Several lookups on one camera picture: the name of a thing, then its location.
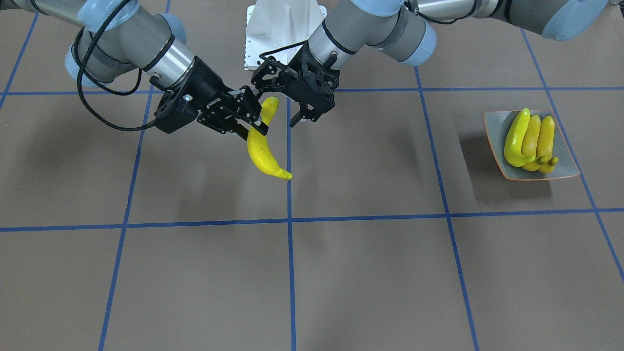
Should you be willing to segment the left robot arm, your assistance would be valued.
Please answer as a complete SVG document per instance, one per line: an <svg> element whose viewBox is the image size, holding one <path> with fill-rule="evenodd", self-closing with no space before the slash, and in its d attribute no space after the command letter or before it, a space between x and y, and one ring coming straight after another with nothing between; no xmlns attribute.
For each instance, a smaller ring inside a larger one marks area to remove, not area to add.
<svg viewBox="0 0 624 351"><path fill-rule="evenodd" d="M251 83L260 94L283 93L299 103L291 119L317 121L335 106L340 70L365 46L407 66L435 50L433 24L493 18L543 38L575 38L606 8L605 0L341 0L287 64L262 53Z"/></svg>

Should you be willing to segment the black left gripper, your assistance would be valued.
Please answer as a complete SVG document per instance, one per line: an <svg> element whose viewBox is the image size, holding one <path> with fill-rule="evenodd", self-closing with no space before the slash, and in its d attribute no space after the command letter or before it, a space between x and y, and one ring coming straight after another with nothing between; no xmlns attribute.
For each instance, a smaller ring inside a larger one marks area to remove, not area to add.
<svg viewBox="0 0 624 351"><path fill-rule="evenodd" d="M302 46L288 64L279 62L275 53ZM334 90L339 86L339 70L332 69L337 62L337 51L330 51L327 60L318 62L309 44L297 42L259 55L264 60L254 71L251 83L263 93L283 93L298 105L291 117L290 128L303 120L317 121L336 106Z"/></svg>

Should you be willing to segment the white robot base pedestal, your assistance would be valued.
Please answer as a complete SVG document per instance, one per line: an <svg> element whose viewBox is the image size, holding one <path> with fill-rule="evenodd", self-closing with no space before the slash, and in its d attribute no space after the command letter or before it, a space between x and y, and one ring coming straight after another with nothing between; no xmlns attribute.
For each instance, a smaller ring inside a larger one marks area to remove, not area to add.
<svg viewBox="0 0 624 351"><path fill-rule="evenodd" d="M244 68L253 71L259 54L307 40L327 9L316 0L257 0L246 14Z"/></svg>

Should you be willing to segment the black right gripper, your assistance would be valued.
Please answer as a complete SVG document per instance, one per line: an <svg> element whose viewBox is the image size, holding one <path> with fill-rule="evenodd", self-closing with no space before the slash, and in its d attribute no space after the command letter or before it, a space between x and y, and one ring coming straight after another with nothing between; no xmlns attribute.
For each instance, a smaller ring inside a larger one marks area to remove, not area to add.
<svg viewBox="0 0 624 351"><path fill-rule="evenodd" d="M176 88L176 93L190 94L198 111L196 122L218 133L235 133L244 141L256 133L266 136L269 126L261 120L261 104L249 86L238 90L225 86L223 80L203 60L195 57L190 71ZM240 122L250 125L247 129Z"/></svg>

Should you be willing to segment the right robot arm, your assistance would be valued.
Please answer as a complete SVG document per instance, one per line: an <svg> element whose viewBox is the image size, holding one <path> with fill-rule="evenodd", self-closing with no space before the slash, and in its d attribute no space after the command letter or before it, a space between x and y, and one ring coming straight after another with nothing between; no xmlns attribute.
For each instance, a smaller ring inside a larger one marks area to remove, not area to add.
<svg viewBox="0 0 624 351"><path fill-rule="evenodd" d="M251 129L268 132L252 89L227 87L186 46L183 26L172 15L150 14L137 0L3 0L1 9L40 13L80 27L65 67L84 105L84 86L107 90L107 84L134 69L148 74L163 97L154 120L137 131L156 127L170 134L196 121L243 139Z"/></svg>

